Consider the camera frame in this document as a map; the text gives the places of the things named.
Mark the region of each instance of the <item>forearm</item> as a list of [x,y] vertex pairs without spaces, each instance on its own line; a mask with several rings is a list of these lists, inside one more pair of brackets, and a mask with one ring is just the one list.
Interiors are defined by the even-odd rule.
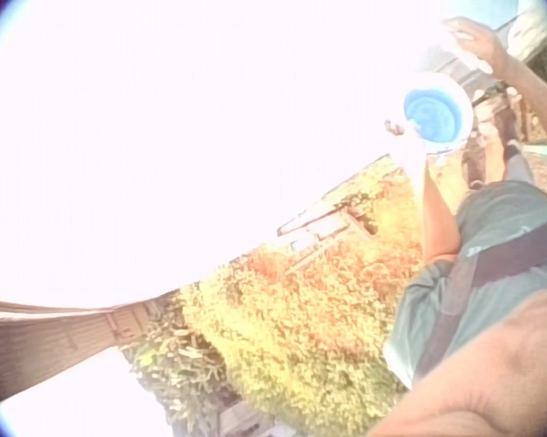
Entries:
[[547,84],[523,62],[511,58],[506,82],[518,90],[538,116],[547,135]]
[[425,168],[424,177],[414,178],[412,184],[421,217],[424,260],[456,255],[461,248],[461,234],[429,170]]

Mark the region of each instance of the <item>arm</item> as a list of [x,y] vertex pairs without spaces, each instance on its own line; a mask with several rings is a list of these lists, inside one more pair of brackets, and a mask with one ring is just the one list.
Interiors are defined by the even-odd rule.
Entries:
[[518,90],[542,123],[547,135],[547,84],[523,62],[510,56],[505,81]]
[[436,259],[454,261],[461,248],[461,235],[437,185],[425,167],[419,178],[410,176],[421,217],[422,254],[427,264]]
[[419,210],[422,229],[422,253],[427,264],[437,259],[454,261],[461,248],[461,235],[455,217],[427,168],[427,158],[422,144],[412,127],[396,136],[391,154],[410,179]]
[[445,25],[457,36],[461,48],[486,61],[494,77],[518,90],[538,115],[547,134],[547,84],[523,62],[510,56],[495,32],[485,25],[464,17],[448,20]]

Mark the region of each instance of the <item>bright sky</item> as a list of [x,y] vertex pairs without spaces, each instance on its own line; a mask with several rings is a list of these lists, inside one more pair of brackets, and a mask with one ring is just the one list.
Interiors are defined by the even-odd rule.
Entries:
[[99,307],[201,279],[388,151],[385,107],[434,23],[514,2],[16,2],[0,300]]
[[108,349],[0,403],[12,437],[172,437],[163,407]]

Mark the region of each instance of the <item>shirt sleeve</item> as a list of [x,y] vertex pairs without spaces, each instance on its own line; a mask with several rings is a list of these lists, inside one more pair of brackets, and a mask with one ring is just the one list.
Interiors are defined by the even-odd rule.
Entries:
[[453,263],[437,260],[425,266],[404,290],[397,315],[384,345],[384,359],[410,390],[419,358],[431,335],[441,306],[441,293],[449,280]]

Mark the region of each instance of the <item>bucket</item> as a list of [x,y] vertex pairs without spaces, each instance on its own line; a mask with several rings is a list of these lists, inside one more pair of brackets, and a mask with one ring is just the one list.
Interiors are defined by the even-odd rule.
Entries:
[[445,156],[461,148],[473,128],[467,93],[443,73],[415,76],[402,93],[404,116],[419,127],[427,154]]

